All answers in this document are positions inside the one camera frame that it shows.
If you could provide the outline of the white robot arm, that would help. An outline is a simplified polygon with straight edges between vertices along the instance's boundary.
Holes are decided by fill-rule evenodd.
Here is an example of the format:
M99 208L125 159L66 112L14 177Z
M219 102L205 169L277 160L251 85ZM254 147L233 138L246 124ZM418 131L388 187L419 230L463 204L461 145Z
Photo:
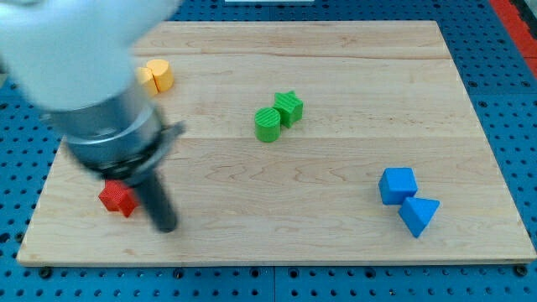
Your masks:
M164 122L131 48L180 6L153 1L4 1L1 61L30 104L94 175L130 186L154 226L178 216L156 169L185 125Z

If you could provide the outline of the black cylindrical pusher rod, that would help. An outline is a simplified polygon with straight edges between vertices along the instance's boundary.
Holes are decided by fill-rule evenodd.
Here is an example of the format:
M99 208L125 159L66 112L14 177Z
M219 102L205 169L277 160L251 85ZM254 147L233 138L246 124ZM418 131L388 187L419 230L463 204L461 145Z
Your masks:
M133 185L133 191L156 230L168 233L176 229L178 216L155 172Z

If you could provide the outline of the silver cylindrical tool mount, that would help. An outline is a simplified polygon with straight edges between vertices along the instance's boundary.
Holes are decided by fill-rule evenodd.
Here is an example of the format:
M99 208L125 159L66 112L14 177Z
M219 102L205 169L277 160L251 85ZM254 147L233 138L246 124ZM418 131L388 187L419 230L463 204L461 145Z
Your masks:
M146 180L185 132L167 125L156 104L136 82L95 105L48 110L42 118L65 137L72 156L103 179L134 186Z

